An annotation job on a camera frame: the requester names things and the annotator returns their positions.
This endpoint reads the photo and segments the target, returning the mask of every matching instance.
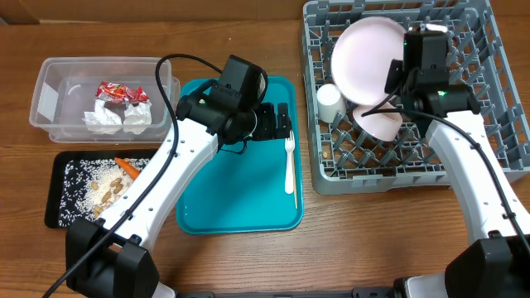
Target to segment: dish rack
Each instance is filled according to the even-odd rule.
[[[447,26],[451,84],[468,84],[479,100],[489,142],[510,182],[530,171],[528,122],[487,0],[309,1],[303,8],[302,68],[306,86],[311,178],[323,195],[450,185],[436,153],[403,119],[393,142],[364,132],[348,115],[318,118],[316,91],[333,82],[330,57],[342,31],[364,17],[389,17],[405,28]]]

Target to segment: white napkin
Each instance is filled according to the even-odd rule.
[[[101,99],[96,99],[93,112],[84,112],[84,123],[86,125],[122,125],[122,119],[114,112],[104,107],[105,102]],[[91,132],[98,134],[114,134],[118,128],[104,128],[104,127],[87,127]]]
[[[133,107],[131,104],[125,110],[125,120],[123,120],[123,125],[134,124],[151,124],[151,101],[139,103],[136,107]],[[144,130],[146,130],[145,127],[123,128],[124,132],[132,132],[134,134],[140,134]]]

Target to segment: fork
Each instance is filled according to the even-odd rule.
[[[291,131],[289,138],[285,139],[285,151],[287,152],[287,168],[285,172],[285,192],[289,195],[294,191],[294,178],[292,172],[292,152],[295,151],[295,136]]]

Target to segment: orange carrot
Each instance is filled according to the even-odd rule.
[[[133,180],[136,180],[138,175],[140,175],[140,171],[137,170],[134,166],[131,166],[130,163],[124,161],[121,158],[114,157],[114,160],[118,164],[118,166],[121,166],[122,169],[131,177]]]

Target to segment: blue tray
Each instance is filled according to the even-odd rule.
[[[189,94],[206,79],[182,88]],[[295,134],[296,196],[285,193],[287,154],[284,140],[248,142],[236,155],[220,151],[197,173],[176,204],[176,221],[190,234],[284,231],[295,228],[304,215],[300,142],[295,90],[283,77],[269,77],[264,103],[287,103]],[[240,151],[242,144],[223,147]]]

